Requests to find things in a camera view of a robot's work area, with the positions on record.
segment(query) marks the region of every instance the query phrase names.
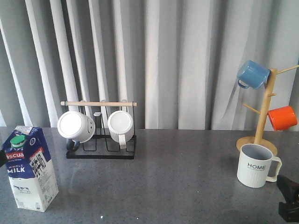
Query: milk carton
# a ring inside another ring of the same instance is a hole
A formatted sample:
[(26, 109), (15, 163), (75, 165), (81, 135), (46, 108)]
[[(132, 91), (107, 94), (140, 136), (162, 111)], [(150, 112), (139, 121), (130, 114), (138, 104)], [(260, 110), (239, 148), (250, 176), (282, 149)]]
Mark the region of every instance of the milk carton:
[(43, 130), (17, 126), (2, 149), (17, 207), (46, 211), (58, 187)]

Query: green bottle cap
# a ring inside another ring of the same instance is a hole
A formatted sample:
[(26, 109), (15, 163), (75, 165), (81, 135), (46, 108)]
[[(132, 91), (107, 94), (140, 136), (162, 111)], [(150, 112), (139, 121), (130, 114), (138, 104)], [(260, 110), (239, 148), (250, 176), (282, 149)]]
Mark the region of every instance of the green bottle cap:
[(17, 135), (10, 140), (11, 147), (13, 148), (20, 148), (25, 144), (25, 142), (26, 142), (25, 135)]

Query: mug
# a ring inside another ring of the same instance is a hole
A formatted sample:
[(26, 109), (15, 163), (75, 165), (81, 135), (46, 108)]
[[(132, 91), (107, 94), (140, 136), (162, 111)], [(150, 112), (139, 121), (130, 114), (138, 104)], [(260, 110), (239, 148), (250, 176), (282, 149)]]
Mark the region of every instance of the mug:
[(115, 111), (108, 118), (108, 128), (111, 138), (119, 142), (121, 149), (127, 148), (126, 142), (134, 134), (133, 119), (125, 111)]
[(269, 74), (269, 69), (249, 60), (238, 71), (238, 84), (241, 88), (252, 87), (256, 90), (267, 81)]
[[(275, 176), (268, 176), (272, 161), (277, 161)], [(266, 181), (276, 182), (282, 166), (280, 158), (273, 155), (268, 148), (257, 144), (245, 144), (241, 147), (237, 178), (251, 188), (260, 188)]]
[(291, 106), (284, 106), (268, 111), (274, 131), (283, 131), (298, 124), (296, 114)]
[(62, 137), (84, 143), (93, 136), (95, 123), (93, 119), (80, 112), (68, 111), (59, 118), (57, 128)]

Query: white ceramic mug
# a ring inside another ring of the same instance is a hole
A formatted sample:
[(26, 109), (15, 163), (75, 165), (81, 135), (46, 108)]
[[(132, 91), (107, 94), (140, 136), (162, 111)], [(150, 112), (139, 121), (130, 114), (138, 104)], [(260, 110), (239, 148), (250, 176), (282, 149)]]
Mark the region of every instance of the white ceramic mug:
[(84, 143), (93, 136), (95, 123), (80, 112), (68, 111), (59, 118), (57, 128), (62, 137)]
[(108, 128), (111, 138), (119, 142), (121, 148), (127, 148), (127, 141), (129, 141), (134, 134), (131, 115), (125, 111), (115, 111), (108, 118)]
[[(275, 176), (268, 176), (272, 161), (277, 161)], [(241, 147), (237, 171), (238, 180), (251, 188), (260, 188), (266, 181), (276, 182), (282, 166), (280, 158), (271, 150), (257, 144), (245, 144)]]

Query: blue carton label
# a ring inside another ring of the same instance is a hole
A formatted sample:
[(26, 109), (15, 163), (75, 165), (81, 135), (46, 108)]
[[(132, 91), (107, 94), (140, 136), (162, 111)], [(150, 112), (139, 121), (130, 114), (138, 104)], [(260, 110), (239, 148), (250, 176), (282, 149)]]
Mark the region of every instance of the blue carton label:
[[(17, 135), (25, 135), (25, 144), (14, 148), (10, 140)], [(38, 177), (51, 159), (48, 146), (39, 127), (17, 126), (8, 139), (2, 145), (5, 151), (8, 176), (12, 178), (35, 178)]]

